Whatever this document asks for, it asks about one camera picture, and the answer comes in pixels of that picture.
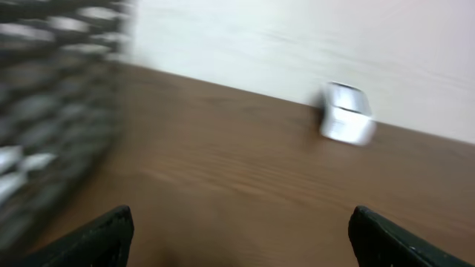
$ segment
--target wood grain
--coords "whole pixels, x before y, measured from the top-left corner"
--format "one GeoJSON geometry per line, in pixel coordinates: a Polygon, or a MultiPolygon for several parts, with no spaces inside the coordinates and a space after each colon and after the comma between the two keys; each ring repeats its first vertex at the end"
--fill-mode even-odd
{"type": "Polygon", "coordinates": [[[475,263],[475,147],[384,124],[353,147],[305,105],[142,68],[127,83],[123,138],[36,247],[127,204],[129,266],[357,266],[362,204],[475,263]]]}

